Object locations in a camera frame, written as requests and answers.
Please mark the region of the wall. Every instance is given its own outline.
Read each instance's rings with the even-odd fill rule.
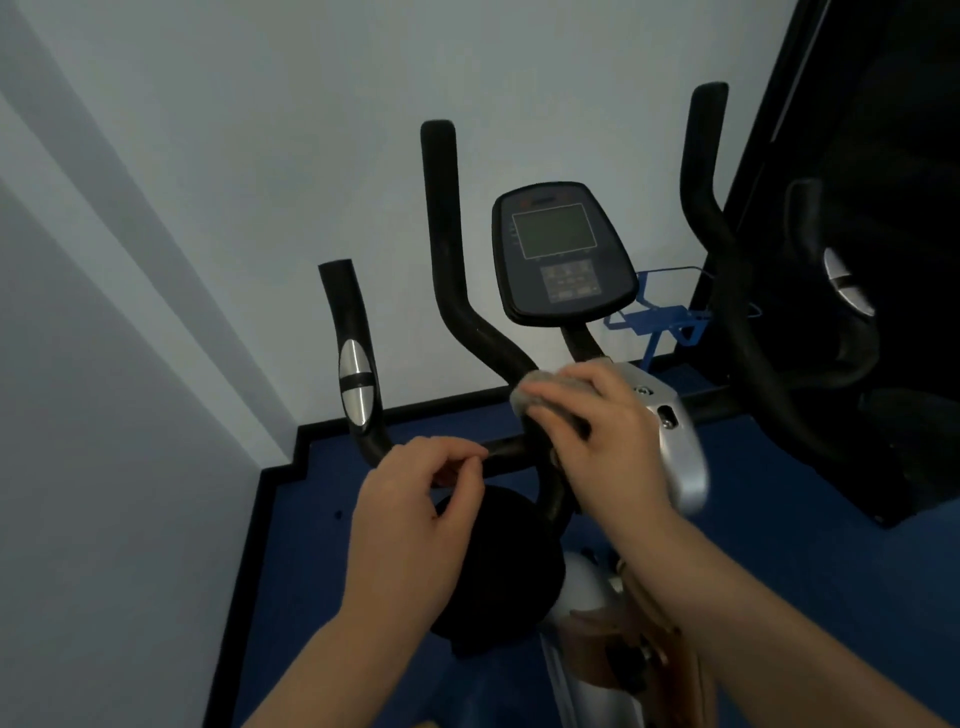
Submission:
[[[199,725],[259,468],[1,182],[0,241],[0,725]]]
[[[793,5],[32,0],[22,11],[75,95],[47,94],[43,117],[80,119],[80,105],[115,153],[115,163],[69,159],[73,183],[88,201],[110,180],[142,193],[148,207],[127,213],[136,229],[162,223],[156,244],[182,251],[282,407],[306,423],[340,416],[315,267],[335,257],[354,258],[367,293],[388,406],[499,383],[445,331],[432,299],[423,119],[458,125],[475,306],[541,366],[556,366],[566,361],[559,333],[518,328],[500,308],[493,199],[529,182],[580,180],[637,268],[701,263],[677,192],[689,94],[706,81],[732,85],[724,199]],[[33,93],[45,83],[35,79]],[[95,146],[85,122],[30,123],[48,149],[65,134]],[[171,300],[176,291],[168,303],[228,378],[242,378],[189,323],[193,304]],[[690,291],[677,285],[662,300],[685,303]],[[602,343],[637,356],[643,342],[632,337]],[[261,395],[244,395],[252,410],[269,399]]]

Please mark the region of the hand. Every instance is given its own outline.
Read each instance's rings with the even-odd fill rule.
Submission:
[[[342,619],[413,653],[460,576],[487,454],[467,440],[417,437],[371,471],[353,511]],[[456,486],[438,517],[430,488],[451,472]]]
[[[521,388],[589,422],[590,436],[584,441],[547,407],[532,406],[527,412],[553,442],[584,510],[615,544],[620,534],[672,516],[657,417],[606,362],[573,364],[557,374],[589,382],[599,396],[556,382],[530,382]]]

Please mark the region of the person's left hand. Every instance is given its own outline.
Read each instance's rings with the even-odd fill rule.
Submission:
[[[468,440],[418,437],[371,471],[353,511],[342,618],[416,649],[460,576],[487,454]],[[451,473],[456,486],[438,517],[430,488]]]

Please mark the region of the person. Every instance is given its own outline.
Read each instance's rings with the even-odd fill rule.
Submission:
[[[660,424],[612,367],[593,361],[560,374],[597,394],[556,382],[523,387],[587,420],[589,438],[546,407],[530,416],[553,442],[584,511],[754,726],[947,726],[674,511]],[[375,719],[453,593],[484,494],[486,455],[465,440],[416,438],[371,471],[353,512],[340,612],[247,728],[361,728]],[[429,497],[437,473],[456,477],[440,517]]]

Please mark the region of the floor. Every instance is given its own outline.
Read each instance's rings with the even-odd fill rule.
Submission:
[[[678,389],[688,374],[672,375]],[[518,432],[509,405],[392,428],[396,441],[449,434],[485,441]],[[811,469],[774,446],[748,418],[700,430],[712,475],[696,522],[773,590],[862,658],[960,724],[960,501],[893,531],[860,515]],[[239,726],[300,648],[336,612],[343,589],[349,518],[366,472],[347,437],[313,444],[307,477],[281,486],[234,714]],[[536,493],[532,472],[493,482]],[[570,550],[609,546],[575,517]],[[424,642],[376,726],[559,728],[540,645],[533,637],[458,663],[447,643]],[[747,725],[728,700],[721,728]]]

